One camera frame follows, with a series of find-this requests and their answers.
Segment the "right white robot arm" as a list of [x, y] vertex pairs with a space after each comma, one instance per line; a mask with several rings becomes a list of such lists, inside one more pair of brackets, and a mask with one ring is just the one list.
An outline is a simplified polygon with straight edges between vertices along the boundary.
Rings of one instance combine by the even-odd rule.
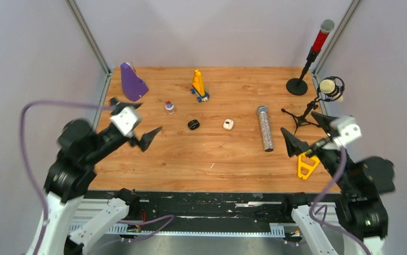
[[[395, 191], [394, 165], [378, 156], [358, 162], [350, 158], [347, 145], [362, 136], [354, 117], [332, 117], [317, 112], [312, 112], [312, 116], [326, 137], [308, 144], [282, 128], [287, 153], [290, 157], [317, 157], [332, 180], [312, 201], [303, 192], [286, 195], [282, 217], [297, 224], [313, 254], [336, 254], [324, 228], [342, 235], [345, 254], [380, 254], [389, 221], [381, 195]], [[335, 202], [337, 225], [316, 216], [317, 206], [335, 185], [341, 191]]]

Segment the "white earbud charging case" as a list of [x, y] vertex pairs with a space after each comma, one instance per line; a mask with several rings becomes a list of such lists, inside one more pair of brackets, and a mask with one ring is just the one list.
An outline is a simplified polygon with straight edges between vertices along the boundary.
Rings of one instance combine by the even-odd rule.
[[226, 119], [224, 122], [223, 122], [223, 128], [225, 129], [225, 130], [232, 130], [233, 129], [233, 127], [234, 127], [234, 121], [233, 120], [231, 120], [231, 119]]

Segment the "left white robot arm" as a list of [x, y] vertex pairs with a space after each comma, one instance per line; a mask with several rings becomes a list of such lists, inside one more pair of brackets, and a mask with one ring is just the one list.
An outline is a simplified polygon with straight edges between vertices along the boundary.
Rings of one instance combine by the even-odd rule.
[[139, 106], [112, 98], [107, 107], [110, 124], [101, 132], [83, 118], [64, 126], [57, 140], [60, 149], [45, 183], [35, 185], [42, 214], [28, 254], [88, 254], [116, 223], [140, 215], [139, 196], [121, 189], [96, 216], [70, 231], [76, 210], [97, 175], [96, 164], [123, 145], [146, 151], [159, 133], [154, 129], [136, 137], [134, 130], [142, 120], [137, 112]]

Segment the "black earbud charging case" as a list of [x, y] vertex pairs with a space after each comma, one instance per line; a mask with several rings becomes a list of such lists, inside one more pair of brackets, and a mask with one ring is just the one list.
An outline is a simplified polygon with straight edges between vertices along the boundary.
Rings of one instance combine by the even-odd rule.
[[191, 120], [187, 123], [187, 126], [190, 130], [195, 130], [200, 127], [200, 122], [198, 120]]

